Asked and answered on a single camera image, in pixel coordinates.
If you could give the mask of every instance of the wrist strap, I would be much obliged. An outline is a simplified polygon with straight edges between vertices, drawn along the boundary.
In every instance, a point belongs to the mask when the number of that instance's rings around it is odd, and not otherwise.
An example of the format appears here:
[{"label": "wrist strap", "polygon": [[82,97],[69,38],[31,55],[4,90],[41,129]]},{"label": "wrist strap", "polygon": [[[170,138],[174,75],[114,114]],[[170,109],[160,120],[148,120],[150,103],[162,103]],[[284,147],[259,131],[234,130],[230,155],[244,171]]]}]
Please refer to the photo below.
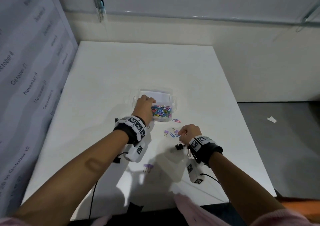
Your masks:
[{"label": "wrist strap", "polygon": [[190,150],[197,163],[204,162],[209,168],[209,159],[214,152],[222,154],[223,149],[207,136],[198,135],[190,141]]},{"label": "wrist strap", "polygon": [[146,136],[145,122],[133,115],[119,119],[115,124],[115,130],[122,130],[128,135],[128,144],[136,144]]}]

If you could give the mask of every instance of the printed backdrop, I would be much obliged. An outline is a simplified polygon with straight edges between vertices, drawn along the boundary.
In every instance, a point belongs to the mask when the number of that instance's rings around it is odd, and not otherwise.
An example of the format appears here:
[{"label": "printed backdrop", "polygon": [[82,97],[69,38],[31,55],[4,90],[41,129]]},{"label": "printed backdrop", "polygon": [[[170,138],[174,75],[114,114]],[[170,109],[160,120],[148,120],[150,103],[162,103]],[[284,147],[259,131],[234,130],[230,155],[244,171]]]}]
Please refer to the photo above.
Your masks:
[{"label": "printed backdrop", "polygon": [[58,0],[0,0],[0,217],[22,201],[77,48]]}]

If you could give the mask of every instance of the pink sleeve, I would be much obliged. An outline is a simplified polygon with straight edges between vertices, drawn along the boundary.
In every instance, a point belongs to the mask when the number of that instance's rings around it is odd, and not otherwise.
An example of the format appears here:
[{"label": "pink sleeve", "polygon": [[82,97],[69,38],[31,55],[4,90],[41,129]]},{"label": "pink sleeve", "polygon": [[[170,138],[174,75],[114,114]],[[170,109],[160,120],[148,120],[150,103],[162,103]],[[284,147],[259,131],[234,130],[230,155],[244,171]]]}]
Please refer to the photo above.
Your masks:
[{"label": "pink sleeve", "polygon": [[259,217],[251,226],[314,226],[301,214],[289,209],[280,209]]},{"label": "pink sleeve", "polygon": [[16,218],[1,218],[0,226],[30,226],[30,225]]}]

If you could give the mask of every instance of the clear plastic container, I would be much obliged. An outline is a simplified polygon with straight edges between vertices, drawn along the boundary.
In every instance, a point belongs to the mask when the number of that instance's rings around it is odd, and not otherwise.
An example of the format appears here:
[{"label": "clear plastic container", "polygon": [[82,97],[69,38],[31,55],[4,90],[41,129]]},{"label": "clear plastic container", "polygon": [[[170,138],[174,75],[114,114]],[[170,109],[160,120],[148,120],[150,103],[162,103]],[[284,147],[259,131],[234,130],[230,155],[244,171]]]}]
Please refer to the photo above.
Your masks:
[{"label": "clear plastic container", "polygon": [[137,99],[143,94],[148,97],[154,98],[157,102],[152,106],[153,120],[154,121],[170,121],[172,120],[173,112],[176,110],[176,101],[173,98],[173,92],[170,89],[165,91],[162,90],[151,90],[151,89],[140,89],[138,95],[133,98],[132,106],[135,106]]}]

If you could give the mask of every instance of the forearm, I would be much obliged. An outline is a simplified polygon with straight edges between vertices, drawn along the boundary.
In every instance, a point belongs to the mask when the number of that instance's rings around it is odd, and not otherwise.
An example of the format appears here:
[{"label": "forearm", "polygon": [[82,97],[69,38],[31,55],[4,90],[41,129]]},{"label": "forearm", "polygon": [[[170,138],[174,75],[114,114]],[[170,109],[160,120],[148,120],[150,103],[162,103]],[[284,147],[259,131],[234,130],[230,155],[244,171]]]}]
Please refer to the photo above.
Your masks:
[{"label": "forearm", "polygon": [[37,225],[66,225],[83,198],[128,142],[114,131],[75,157],[42,185],[14,214]]},{"label": "forearm", "polygon": [[209,165],[232,205],[247,225],[266,213],[284,208],[258,182],[222,154],[213,153]]}]

